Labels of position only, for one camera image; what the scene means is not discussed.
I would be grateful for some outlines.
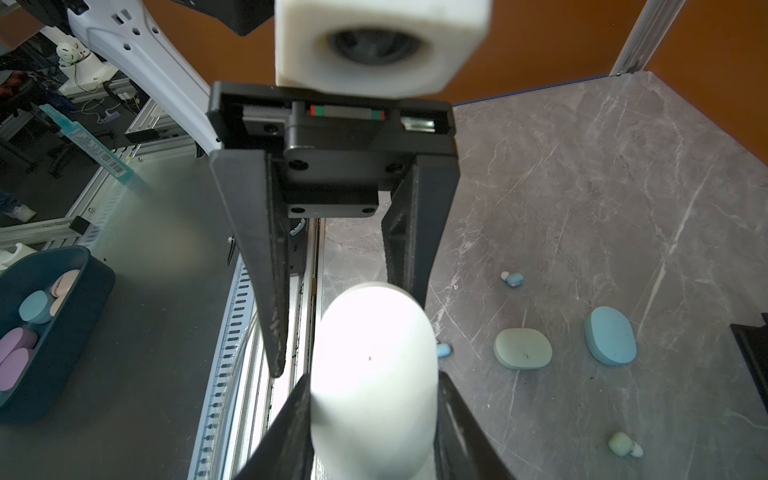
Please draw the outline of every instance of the dark teal tray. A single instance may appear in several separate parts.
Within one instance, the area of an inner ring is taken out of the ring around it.
[[[60,275],[74,269],[80,274],[56,316],[43,325],[22,321],[18,308],[27,295],[50,288]],[[0,423],[31,422],[53,406],[113,286],[114,271],[85,247],[33,253],[0,276],[0,338],[17,326],[38,334],[22,377],[13,389],[0,392]]]

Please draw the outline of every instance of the shoe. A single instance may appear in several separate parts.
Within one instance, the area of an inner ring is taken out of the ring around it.
[[[6,215],[8,215],[10,218],[15,218],[22,223],[27,223],[37,214],[38,213],[36,211],[27,207],[26,205],[19,205],[13,209],[11,213]]]

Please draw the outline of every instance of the blue bottle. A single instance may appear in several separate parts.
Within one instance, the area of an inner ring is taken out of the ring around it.
[[[117,155],[113,154],[111,150],[106,148],[99,140],[96,139],[91,132],[85,129],[80,122],[71,121],[66,115],[56,110],[49,104],[40,105],[40,110],[43,110],[48,116],[61,127],[62,134],[66,135],[73,144],[80,147],[89,157],[93,158],[96,163],[101,165],[110,175],[117,178],[119,182],[127,182],[134,171]]]

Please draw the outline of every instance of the cable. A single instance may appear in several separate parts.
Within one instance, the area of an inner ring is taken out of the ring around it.
[[[86,90],[86,89],[84,89],[83,87],[81,87],[81,86],[80,86],[80,83],[78,82],[78,63],[80,63],[81,61],[83,61],[83,60],[85,60],[86,58],[90,57],[91,55],[93,55],[93,53],[89,53],[89,54],[88,54],[88,56],[86,56],[86,57],[82,58],[80,61],[76,61],[76,62],[73,64],[73,65],[74,65],[74,84],[75,84],[75,85],[77,85],[77,86],[78,86],[78,88],[80,88],[82,91],[84,91],[84,92],[87,92],[87,93],[89,93],[89,94],[93,94],[93,93],[96,93],[96,91],[99,89],[99,87],[101,86],[101,84],[102,84],[102,83],[104,83],[104,82],[99,82],[99,84],[98,84],[98,85],[96,85],[96,88],[94,88],[93,90]]]
[[[92,101],[95,101],[96,105],[94,105],[93,107],[86,108],[85,105],[91,103]],[[80,113],[84,114],[86,111],[93,110],[94,108],[98,107],[99,105],[102,105],[103,103],[104,103],[104,99],[103,98],[99,98],[98,100],[96,98],[92,98],[91,100],[86,101],[85,103],[83,103],[83,106],[80,107]]]
[[[122,93],[121,94],[115,94],[112,91],[112,89],[110,88],[110,84],[108,82],[103,83],[103,87],[104,87],[104,91],[107,92],[107,95],[109,95],[110,97],[112,97],[113,99],[118,101],[120,104],[122,104],[125,107],[126,110],[130,111],[134,115],[138,115],[139,114],[140,108],[138,108],[136,105],[131,105],[131,103],[129,103],[129,100],[133,100],[134,103],[137,102],[136,95],[134,95],[133,97],[130,97],[130,98],[122,98],[120,95],[123,95],[123,94]]]
[[[99,115],[98,113],[96,113],[94,111],[91,111],[91,112],[85,112],[85,114],[86,115],[96,115],[96,118],[97,118],[96,125],[103,125],[104,124],[104,122],[101,120],[101,115]]]

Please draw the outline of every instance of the orange wall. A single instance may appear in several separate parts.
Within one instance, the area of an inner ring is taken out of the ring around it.
[[[5,7],[0,14],[0,51],[11,51],[43,28],[43,24],[19,4]]]
[[[768,2],[688,0],[647,70],[768,164]]]
[[[274,82],[272,20],[243,38],[218,20],[170,0],[144,0],[144,4],[209,83]],[[496,0],[485,42],[435,98],[470,101],[608,74],[643,4],[644,0]]]

